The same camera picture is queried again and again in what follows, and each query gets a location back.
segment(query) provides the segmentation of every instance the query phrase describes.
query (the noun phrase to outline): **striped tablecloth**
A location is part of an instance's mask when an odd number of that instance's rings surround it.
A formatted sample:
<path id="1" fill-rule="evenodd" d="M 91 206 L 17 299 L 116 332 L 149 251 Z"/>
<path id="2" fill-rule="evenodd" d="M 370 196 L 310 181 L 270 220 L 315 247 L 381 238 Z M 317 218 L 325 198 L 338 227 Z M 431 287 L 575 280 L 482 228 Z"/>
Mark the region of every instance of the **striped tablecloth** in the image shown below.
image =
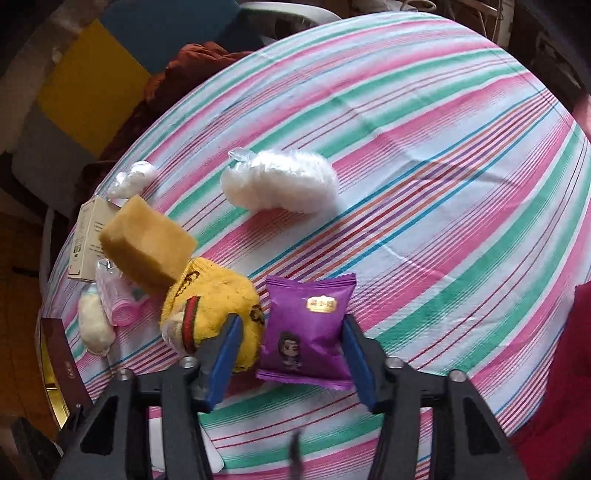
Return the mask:
<path id="1" fill-rule="evenodd" d="M 233 207 L 219 178 L 238 146 L 324 155 L 339 211 Z M 265 308 L 269 274 L 357 273 L 349 310 L 366 334 L 424 371 L 467 371 L 511 433 L 539 403 L 574 286 L 590 276 L 589 156 L 572 117 L 506 52 L 440 17 L 387 13 L 305 31 L 224 70 L 139 139 L 98 193 L 116 171 L 151 162 L 149 203 L 199 240 L 196 255 L 251 278 Z M 84 350 L 69 250 L 44 314 L 63 319 L 91 396 L 114 369 L 174 362 L 147 299 L 108 360 Z M 360 480 L 381 426 L 354 392 L 249 382 L 202 422 L 223 475 L 265 480 L 286 478 L 301 426 L 307 479 Z M 419 478 L 428 411 L 422 425 Z"/>

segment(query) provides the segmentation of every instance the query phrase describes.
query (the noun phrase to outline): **snack bag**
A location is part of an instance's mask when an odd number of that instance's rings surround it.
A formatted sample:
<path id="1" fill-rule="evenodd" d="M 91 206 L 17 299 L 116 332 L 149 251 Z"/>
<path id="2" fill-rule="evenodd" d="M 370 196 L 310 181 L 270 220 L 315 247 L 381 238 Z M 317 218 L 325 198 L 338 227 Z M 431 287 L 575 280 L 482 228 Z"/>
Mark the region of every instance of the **snack bag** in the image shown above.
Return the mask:
<path id="1" fill-rule="evenodd" d="M 304 283 L 267 277 L 271 308 L 256 376 L 352 389 L 340 333 L 355 285 L 355 274 Z"/>

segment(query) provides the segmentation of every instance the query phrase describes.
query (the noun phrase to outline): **yellow knitted fabric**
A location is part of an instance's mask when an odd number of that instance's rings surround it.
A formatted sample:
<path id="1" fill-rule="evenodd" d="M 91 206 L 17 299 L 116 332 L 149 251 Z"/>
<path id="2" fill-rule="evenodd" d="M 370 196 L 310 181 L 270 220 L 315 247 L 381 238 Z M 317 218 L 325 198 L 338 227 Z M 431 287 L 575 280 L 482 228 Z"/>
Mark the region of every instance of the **yellow knitted fabric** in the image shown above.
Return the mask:
<path id="1" fill-rule="evenodd" d="M 258 293 L 251 281 L 206 258 L 193 258 L 166 295 L 162 323 L 182 322 L 184 305 L 193 296 L 199 297 L 193 330 L 195 346 L 203 339 L 218 335 L 228 314 L 237 313 L 243 321 L 244 339 L 234 371 L 252 367 L 258 358 L 264 318 Z M 178 336 L 180 330 L 178 325 L 178 328 L 168 331 Z M 178 345 L 178 338 L 171 340 L 176 340 L 174 343 Z"/>

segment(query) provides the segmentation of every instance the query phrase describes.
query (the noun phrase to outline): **crumpled white plastic bag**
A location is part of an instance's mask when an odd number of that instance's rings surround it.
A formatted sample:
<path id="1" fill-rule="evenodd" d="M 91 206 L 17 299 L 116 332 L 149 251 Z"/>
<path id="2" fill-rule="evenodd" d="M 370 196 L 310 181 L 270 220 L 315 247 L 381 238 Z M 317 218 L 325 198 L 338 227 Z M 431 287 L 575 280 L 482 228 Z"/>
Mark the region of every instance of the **crumpled white plastic bag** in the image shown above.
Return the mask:
<path id="1" fill-rule="evenodd" d="M 111 199 L 130 199 L 134 195 L 140 195 L 157 175 L 158 170 L 151 163 L 137 161 L 129 171 L 120 171 L 116 175 L 107 195 Z"/>
<path id="2" fill-rule="evenodd" d="M 316 213 L 335 204 L 339 179 L 328 161 L 312 152 L 244 148 L 228 152 L 238 161 L 222 172 L 228 201 L 253 212 L 276 207 L 291 212 Z"/>

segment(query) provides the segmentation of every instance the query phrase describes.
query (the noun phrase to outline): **metal screw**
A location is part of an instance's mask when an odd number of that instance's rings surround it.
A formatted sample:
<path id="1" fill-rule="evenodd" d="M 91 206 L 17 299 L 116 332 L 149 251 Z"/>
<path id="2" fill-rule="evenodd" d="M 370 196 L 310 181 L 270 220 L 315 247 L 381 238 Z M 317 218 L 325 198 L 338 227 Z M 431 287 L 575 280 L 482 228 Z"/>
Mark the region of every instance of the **metal screw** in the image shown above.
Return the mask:
<path id="1" fill-rule="evenodd" d="M 400 360 L 397 356 L 389 356 L 386 361 L 386 367 L 391 369 L 398 369 L 404 367 L 404 362 Z"/>
<path id="2" fill-rule="evenodd" d="M 117 380 L 130 380 L 133 376 L 134 373 L 129 368 L 122 368 L 115 373 L 115 378 Z"/>
<path id="3" fill-rule="evenodd" d="M 193 356 L 184 356 L 179 360 L 178 364 L 182 368 L 194 368 L 199 364 L 199 360 Z"/>
<path id="4" fill-rule="evenodd" d="M 452 370 L 449 372 L 449 379 L 452 382 L 465 382 L 467 380 L 467 376 L 461 370 Z"/>

